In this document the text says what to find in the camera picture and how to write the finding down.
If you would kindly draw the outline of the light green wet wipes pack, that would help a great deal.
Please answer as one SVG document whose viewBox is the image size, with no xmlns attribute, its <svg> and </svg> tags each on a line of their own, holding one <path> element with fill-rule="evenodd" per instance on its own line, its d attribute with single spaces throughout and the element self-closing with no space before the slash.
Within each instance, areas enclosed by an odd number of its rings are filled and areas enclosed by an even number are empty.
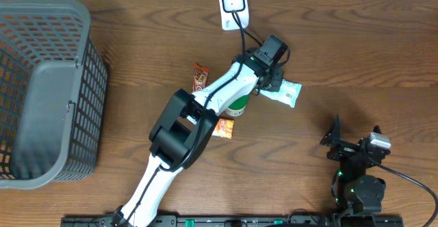
<svg viewBox="0 0 438 227">
<path fill-rule="evenodd" d="M 291 108 L 295 108 L 296 100 L 300 94 L 301 88 L 302 85 L 300 83 L 282 80 L 282 84 L 278 92 L 261 90 L 260 93 L 271 100 L 278 101 L 289 105 Z"/>
</svg>

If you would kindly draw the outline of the orange snack packet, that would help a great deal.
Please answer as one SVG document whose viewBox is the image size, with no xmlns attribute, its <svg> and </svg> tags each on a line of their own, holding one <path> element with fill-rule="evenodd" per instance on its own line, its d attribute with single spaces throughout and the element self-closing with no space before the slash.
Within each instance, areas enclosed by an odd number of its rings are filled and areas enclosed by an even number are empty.
<svg viewBox="0 0 438 227">
<path fill-rule="evenodd" d="M 226 139 L 232 139 L 233 137 L 234 121 L 220 118 L 216 127 L 213 130 L 212 135 L 215 137 L 221 137 Z"/>
</svg>

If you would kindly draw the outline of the orange chocolate bar wrapper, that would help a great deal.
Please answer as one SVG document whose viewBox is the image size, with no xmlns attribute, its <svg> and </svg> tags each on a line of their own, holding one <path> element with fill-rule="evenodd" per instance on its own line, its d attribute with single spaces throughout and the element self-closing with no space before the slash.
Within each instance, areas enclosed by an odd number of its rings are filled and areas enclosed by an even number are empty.
<svg viewBox="0 0 438 227">
<path fill-rule="evenodd" d="M 199 64 L 194 65 L 194 81 L 193 81 L 193 91 L 199 91 L 206 87 L 207 80 L 209 76 L 209 69 L 202 67 Z"/>
</svg>

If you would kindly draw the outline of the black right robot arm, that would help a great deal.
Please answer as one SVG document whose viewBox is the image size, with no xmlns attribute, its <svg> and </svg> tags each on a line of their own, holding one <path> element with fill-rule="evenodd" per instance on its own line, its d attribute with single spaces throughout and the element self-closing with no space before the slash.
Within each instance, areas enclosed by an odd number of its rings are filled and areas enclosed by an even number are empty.
<svg viewBox="0 0 438 227">
<path fill-rule="evenodd" d="M 336 116 L 320 144 L 330 148 L 326 158 L 339 163 L 331 184 L 339 211 L 349 216 L 380 213 L 386 182 L 367 173 L 367 169 L 390 154 L 390 139 L 381 133 L 380 127 L 375 126 L 357 143 L 350 143 L 342 139 L 341 124 Z"/>
</svg>

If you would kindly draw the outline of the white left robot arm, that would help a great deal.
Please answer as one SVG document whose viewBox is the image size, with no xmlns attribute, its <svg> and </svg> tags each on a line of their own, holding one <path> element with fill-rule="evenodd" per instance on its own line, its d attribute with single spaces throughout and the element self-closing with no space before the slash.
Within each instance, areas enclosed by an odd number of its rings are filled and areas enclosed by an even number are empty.
<svg viewBox="0 0 438 227">
<path fill-rule="evenodd" d="M 219 115 L 255 88 L 279 91 L 281 58 L 289 47 L 269 36 L 259 48 L 244 49 L 230 69 L 212 84 L 188 93 L 175 92 L 149 134 L 150 157 L 133 196 L 113 214 L 114 226 L 148 226 L 176 175 L 204 151 Z"/>
</svg>

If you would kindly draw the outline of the white barcode scanner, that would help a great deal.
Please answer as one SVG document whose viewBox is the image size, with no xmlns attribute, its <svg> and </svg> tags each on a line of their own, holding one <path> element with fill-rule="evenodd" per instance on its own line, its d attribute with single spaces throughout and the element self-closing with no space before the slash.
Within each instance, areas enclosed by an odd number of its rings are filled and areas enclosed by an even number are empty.
<svg viewBox="0 0 438 227">
<path fill-rule="evenodd" d="M 246 29 L 249 24 L 248 0 L 219 0 L 222 29 L 225 31 L 239 29 L 233 19 L 233 11 L 237 12 L 242 27 Z"/>
</svg>

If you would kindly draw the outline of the green lid jar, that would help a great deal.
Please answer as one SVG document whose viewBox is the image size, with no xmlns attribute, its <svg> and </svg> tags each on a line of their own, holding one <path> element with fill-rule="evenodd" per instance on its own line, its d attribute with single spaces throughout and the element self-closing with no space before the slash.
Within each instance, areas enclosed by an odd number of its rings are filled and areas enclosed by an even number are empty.
<svg viewBox="0 0 438 227">
<path fill-rule="evenodd" d="M 244 113 L 244 110 L 248 103 L 248 95 L 242 96 L 238 98 L 236 101 L 231 103 L 226 109 L 225 112 L 229 116 L 237 117 Z"/>
</svg>

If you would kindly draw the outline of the grey plastic basket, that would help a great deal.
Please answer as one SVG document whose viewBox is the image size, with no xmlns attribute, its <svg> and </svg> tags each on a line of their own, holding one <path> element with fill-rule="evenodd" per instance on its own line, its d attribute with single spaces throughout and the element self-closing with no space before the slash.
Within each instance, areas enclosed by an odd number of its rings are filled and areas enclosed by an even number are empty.
<svg viewBox="0 0 438 227">
<path fill-rule="evenodd" d="M 1 188 L 93 173 L 108 72 L 73 0 L 1 1 Z"/>
</svg>

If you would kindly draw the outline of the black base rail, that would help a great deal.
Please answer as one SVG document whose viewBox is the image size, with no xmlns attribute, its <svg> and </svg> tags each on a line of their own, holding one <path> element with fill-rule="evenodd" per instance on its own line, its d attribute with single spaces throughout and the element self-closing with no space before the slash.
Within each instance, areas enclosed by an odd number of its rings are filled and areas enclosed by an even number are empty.
<svg viewBox="0 0 438 227">
<path fill-rule="evenodd" d="M 338 222 L 320 216 L 292 215 L 290 217 L 194 217 L 158 215 L 151 227 L 262 227 L 262 226 L 345 226 L 345 227 L 403 227 L 401 217 L 342 217 Z"/>
</svg>

